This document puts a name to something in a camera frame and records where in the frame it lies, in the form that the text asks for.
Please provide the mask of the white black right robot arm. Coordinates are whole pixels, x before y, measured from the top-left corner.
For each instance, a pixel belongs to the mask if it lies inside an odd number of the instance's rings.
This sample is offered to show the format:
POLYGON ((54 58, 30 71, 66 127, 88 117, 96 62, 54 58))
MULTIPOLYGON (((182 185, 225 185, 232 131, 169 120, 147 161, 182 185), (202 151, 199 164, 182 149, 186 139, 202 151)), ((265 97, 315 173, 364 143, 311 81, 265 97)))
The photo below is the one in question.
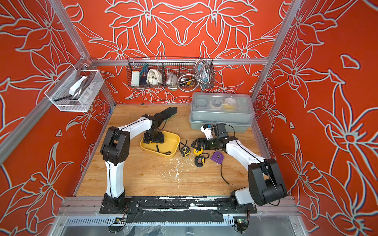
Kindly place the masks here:
POLYGON ((205 124, 200 128, 205 138, 198 138, 191 144, 195 150, 215 150, 235 158, 248 171, 248 187, 235 190, 231 198, 237 205, 273 204, 287 196, 281 170, 276 160, 264 158, 244 146, 234 135, 230 136, 226 124, 205 124))

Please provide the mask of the black round tape measure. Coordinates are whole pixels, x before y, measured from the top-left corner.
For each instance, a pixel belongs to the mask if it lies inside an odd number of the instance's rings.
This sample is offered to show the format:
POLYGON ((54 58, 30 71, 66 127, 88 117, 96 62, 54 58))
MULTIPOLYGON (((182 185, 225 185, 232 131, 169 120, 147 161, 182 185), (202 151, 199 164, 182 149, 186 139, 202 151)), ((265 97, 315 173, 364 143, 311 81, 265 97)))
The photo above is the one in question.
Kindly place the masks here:
POLYGON ((203 167, 203 165, 205 164, 205 160, 207 160, 208 158, 210 158, 210 154, 209 153, 202 153, 198 156, 195 157, 195 166, 196 167, 203 167))

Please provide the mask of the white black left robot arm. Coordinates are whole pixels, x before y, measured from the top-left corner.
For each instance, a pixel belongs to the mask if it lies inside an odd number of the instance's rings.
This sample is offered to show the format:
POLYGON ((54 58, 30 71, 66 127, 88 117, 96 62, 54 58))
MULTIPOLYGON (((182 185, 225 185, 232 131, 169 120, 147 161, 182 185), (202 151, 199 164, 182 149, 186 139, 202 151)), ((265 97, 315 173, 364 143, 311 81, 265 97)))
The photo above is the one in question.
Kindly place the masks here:
POLYGON ((143 115, 130 124, 121 127, 112 126, 108 129, 100 150, 107 171, 105 203, 115 208, 124 207, 123 170, 125 161, 130 154, 130 141, 137 135, 146 132, 144 137, 147 142, 163 143, 164 135, 158 128, 167 119, 162 113, 156 113, 154 116, 143 115))

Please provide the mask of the yellow black tape measure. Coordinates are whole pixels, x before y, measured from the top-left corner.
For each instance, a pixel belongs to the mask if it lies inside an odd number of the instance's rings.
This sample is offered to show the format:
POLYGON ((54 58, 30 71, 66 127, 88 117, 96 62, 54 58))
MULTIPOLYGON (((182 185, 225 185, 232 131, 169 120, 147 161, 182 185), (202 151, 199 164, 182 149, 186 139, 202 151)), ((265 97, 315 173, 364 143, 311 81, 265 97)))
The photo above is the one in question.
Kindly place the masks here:
POLYGON ((188 141, 185 143, 180 142, 178 148, 183 158, 186 158, 191 153, 191 148, 188 146, 188 141))

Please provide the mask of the purple tape measure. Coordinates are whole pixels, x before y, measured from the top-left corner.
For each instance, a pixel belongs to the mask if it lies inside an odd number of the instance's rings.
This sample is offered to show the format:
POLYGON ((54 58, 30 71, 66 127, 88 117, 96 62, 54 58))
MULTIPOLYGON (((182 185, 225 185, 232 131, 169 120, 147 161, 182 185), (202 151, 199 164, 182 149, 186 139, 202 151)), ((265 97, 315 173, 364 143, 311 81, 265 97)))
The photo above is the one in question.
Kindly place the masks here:
POLYGON ((223 173, 222 173, 223 160, 224 160, 223 154, 219 151, 216 151, 211 155, 210 159, 221 166, 220 167, 220 176, 221 176, 222 180, 229 186, 229 182, 224 178, 223 173))

